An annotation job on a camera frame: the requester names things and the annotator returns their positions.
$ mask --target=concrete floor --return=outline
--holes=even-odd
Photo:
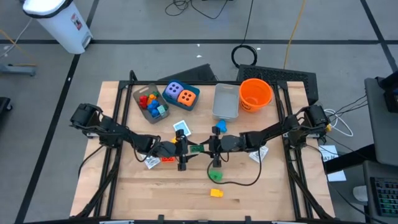
[[[242,39],[249,14],[250,1],[230,1],[217,20],[209,20],[192,8],[177,17],[167,16],[167,1],[75,0],[87,19],[95,12],[91,31],[96,40],[137,40],[125,44],[92,44],[80,56],[67,99],[50,145],[36,191],[25,222],[67,218],[70,213],[77,170],[83,160],[86,139],[68,127],[68,120],[82,102],[96,103],[101,82],[125,80],[133,69],[139,80],[157,80],[183,70],[209,63],[220,80],[234,80],[238,70],[230,59],[236,44],[228,39]],[[397,43],[398,29],[395,0],[367,0],[381,34],[387,42]],[[207,14],[218,13],[223,1],[194,0]],[[300,10],[300,1],[254,1],[248,40],[288,40]],[[15,38],[29,18],[18,1],[0,2],[0,29]],[[73,55],[58,44],[42,40],[53,38],[36,22],[21,38],[21,47],[34,55],[39,65],[35,77],[0,76],[0,96],[12,98],[14,110],[1,124],[0,132],[0,222],[14,223],[44,139],[49,130]],[[178,44],[178,39],[191,44]],[[204,44],[216,39],[214,44]],[[294,44],[290,49],[287,69],[315,72],[320,103],[338,109],[364,95],[363,80],[387,76],[392,68],[380,42],[363,44],[360,40],[377,37],[360,0],[308,0],[298,26],[296,40],[341,40]],[[141,44],[140,40],[168,40]],[[7,42],[0,37],[0,49]],[[282,68],[286,45],[250,44],[258,50],[257,65]],[[388,45],[398,58],[398,45]],[[251,63],[250,53],[236,53],[240,63]],[[27,63],[18,50],[1,63]],[[354,132],[353,138],[331,133],[339,142],[357,149],[373,142],[366,108],[344,115]],[[337,145],[341,152],[347,149]],[[351,189],[363,183],[360,167],[346,170],[347,182],[334,183],[355,202]],[[364,221],[337,194],[331,191],[336,216],[342,220]]]

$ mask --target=white bin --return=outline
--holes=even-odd
[[[24,12],[71,54],[82,54],[93,38],[73,0],[26,0]]]

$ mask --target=wooden tabletop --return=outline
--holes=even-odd
[[[293,112],[307,106],[303,83],[288,82],[288,86]],[[157,87],[160,92],[165,88],[162,85]],[[142,86],[135,86],[133,92],[140,88]],[[211,117],[215,86],[197,88],[200,89],[200,97],[193,111],[170,105],[170,116],[156,124],[145,120],[137,103],[131,98],[127,126],[139,134],[160,135],[162,141],[169,141],[175,136],[172,125],[185,120],[192,132],[188,137],[190,141],[207,140],[212,134],[211,127],[217,122]],[[118,82],[102,84],[97,104],[108,116],[112,116],[117,89]],[[122,97],[120,119],[125,97],[126,91]],[[238,119],[227,123],[228,134],[259,131],[278,121],[273,99],[257,113],[239,109]],[[308,139],[307,144],[318,147],[313,139]],[[217,185],[210,181],[206,168],[211,159],[207,155],[201,154],[190,160],[187,170],[183,172],[177,171],[177,163],[159,164],[148,170],[145,164],[136,161],[130,144],[123,144],[112,219],[156,220],[158,215],[163,214],[167,220],[244,220],[246,215],[250,215],[253,220],[294,220],[282,138],[270,140],[266,146],[269,151],[263,160],[260,179],[250,187],[243,187]],[[85,157],[96,148],[98,140],[89,139]],[[99,152],[82,168],[71,215],[80,212],[98,189],[104,152],[105,150]],[[320,153],[306,147],[302,150],[302,160],[308,189],[326,212],[334,216]],[[223,181],[250,183],[258,175],[259,164],[245,152],[231,153],[229,162],[223,162],[220,171],[224,175]],[[223,198],[210,197],[210,189],[222,190]],[[303,198],[298,187],[297,192],[301,214],[305,217]],[[105,213],[107,201],[108,191],[104,194],[101,214]]]

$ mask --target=yellow cable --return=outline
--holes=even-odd
[[[7,40],[9,40],[12,44],[15,45],[16,48],[18,48],[18,50],[23,53],[27,58],[29,58],[30,61],[35,62],[34,58],[32,56],[30,56],[30,54],[28,54],[25,50],[23,50],[20,46],[17,45],[17,43],[15,43],[8,35],[7,33],[5,33],[3,30],[0,29],[0,33],[6,37]],[[15,64],[15,66],[37,66],[35,63],[31,63],[31,64]]]
[[[304,11],[305,1],[306,0],[303,0],[303,4],[301,5],[301,9],[300,9],[300,13],[298,14],[296,25],[294,25],[294,29],[293,29],[292,35],[290,36],[289,43],[287,44],[286,54],[285,54],[285,62],[284,62],[284,69],[286,67],[287,58],[289,57],[290,43],[292,43],[292,39],[293,39],[294,33],[296,32],[297,25],[300,22],[301,14],[303,14],[303,11]]]

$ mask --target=purple dice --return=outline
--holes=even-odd
[[[182,86],[176,82],[170,83],[167,88],[166,88],[166,94],[167,96],[171,97],[173,100],[177,100],[179,94],[184,90]]]

